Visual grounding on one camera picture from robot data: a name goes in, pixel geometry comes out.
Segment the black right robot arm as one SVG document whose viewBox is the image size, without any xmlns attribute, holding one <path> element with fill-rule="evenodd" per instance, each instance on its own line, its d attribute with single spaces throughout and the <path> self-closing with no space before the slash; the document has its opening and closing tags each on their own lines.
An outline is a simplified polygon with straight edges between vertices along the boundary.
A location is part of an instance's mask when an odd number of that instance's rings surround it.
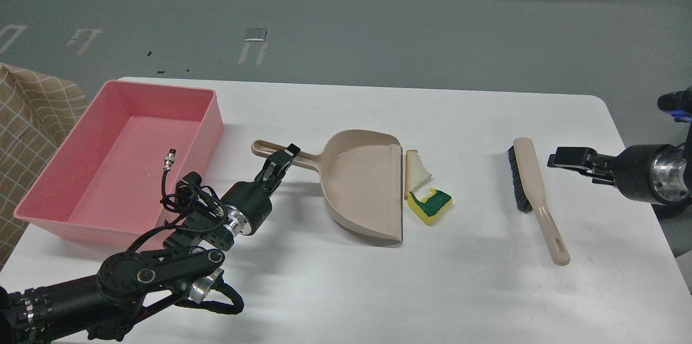
<svg viewBox="0 0 692 344">
<path fill-rule="evenodd" d="M 593 184 L 615 187 L 626 198 L 650 204 L 657 217 L 690 207 L 690 134 L 682 144 L 639 144 L 617 156 L 588 147 L 558 147 L 547 167 L 574 171 Z"/>
</svg>

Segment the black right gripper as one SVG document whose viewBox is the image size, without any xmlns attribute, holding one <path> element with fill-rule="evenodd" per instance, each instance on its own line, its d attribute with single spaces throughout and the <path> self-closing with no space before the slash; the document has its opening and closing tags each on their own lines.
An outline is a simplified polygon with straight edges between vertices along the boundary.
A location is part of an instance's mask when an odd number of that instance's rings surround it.
<svg viewBox="0 0 692 344">
<path fill-rule="evenodd" d="M 589 171 L 591 183 L 611 186 L 626 198 L 650 204 L 673 204 L 658 194 L 651 175 L 654 161 L 666 151 L 669 144 L 642 144 L 626 148 L 618 156 L 599 154 L 590 147 L 558 147 L 549 155 L 547 167 L 573 171 Z M 598 173 L 608 169 L 611 173 Z"/>
</svg>

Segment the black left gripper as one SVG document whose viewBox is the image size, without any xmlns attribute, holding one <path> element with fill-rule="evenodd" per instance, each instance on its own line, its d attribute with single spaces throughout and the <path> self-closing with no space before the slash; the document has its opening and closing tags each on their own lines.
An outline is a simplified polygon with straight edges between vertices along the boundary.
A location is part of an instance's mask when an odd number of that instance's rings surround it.
<svg viewBox="0 0 692 344">
<path fill-rule="evenodd" d="M 267 157 L 261 171 L 252 182 L 237 182 L 221 201 L 225 206 L 237 209 L 244 216 L 245 235 L 254 235 L 272 211 L 270 197 L 282 183 L 292 162 L 301 153 L 301 149 L 290 144 Z"/>
</svg>

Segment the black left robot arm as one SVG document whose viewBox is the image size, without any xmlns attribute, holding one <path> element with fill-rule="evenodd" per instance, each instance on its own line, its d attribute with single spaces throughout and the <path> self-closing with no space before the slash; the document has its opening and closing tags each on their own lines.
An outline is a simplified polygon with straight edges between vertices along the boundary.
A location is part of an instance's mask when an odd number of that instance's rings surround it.
<svg viewBox="0 0 692 344">
<path fill-rule="evenodd" d="M 252 181 L 219 197 L 195 172 L 168 193 L 171 149 L 161 203 L 176 218 L 108 257 L 95 275 L 24 292 L 2 289 L 2 343 L 50 343 L 83 331 L 90 340 L 123 341 L 139 322 L 171 306 L 240 314 L 244 300 L 223 280 L 225 252 L 264 223 L 270 197 L 299 154 L 294 144 L 275 149 Z"/>
</svg>

